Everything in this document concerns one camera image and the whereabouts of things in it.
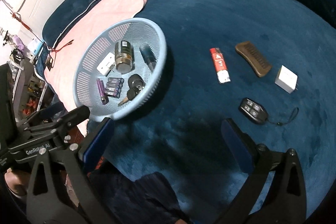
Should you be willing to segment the person's left hand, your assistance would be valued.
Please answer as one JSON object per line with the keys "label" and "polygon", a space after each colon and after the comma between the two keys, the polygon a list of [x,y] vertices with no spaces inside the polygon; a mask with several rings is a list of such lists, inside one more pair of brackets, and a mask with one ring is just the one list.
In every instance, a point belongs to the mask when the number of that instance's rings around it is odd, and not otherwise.
{"label": "person's left hand", "polygon": [[5,182],[11,193],[17,197],[27,195],[29,187],[30,174],[20,170],[12,170],[11,168],[5,173]]}

